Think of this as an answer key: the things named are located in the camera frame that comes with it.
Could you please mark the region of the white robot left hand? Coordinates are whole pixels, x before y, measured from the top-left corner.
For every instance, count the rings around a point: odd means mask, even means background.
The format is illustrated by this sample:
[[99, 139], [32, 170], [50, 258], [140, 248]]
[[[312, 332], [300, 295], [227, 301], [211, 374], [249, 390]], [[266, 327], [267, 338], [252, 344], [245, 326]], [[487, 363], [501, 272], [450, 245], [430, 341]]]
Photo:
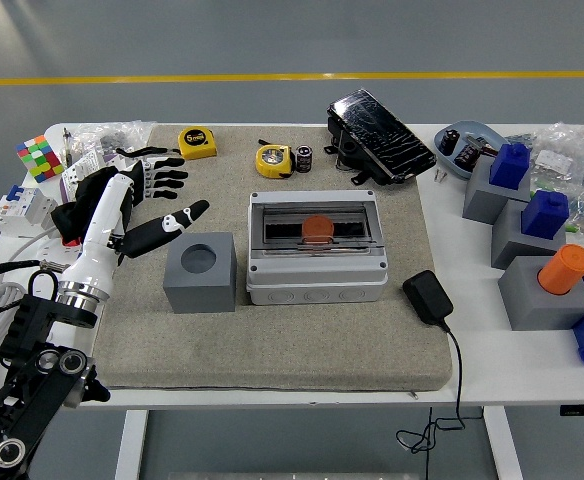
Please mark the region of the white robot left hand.
[[176, 158], [139, 160], [123, 170], [103, 168], [79, 183], [75, 200], [64, 205], [62, 215], [53, 216], [63, 239], [81, 242], [81, 254], [60, 277], [60, 302], [96, 307], [108, 300], [122, 258], [137, 258], [170, 243], [203, 215], [209, 202], [198, 200], [128, 227], [132, 209], [143, 200], [177, 196], [187, 177], [177, 169], [182, 164]]

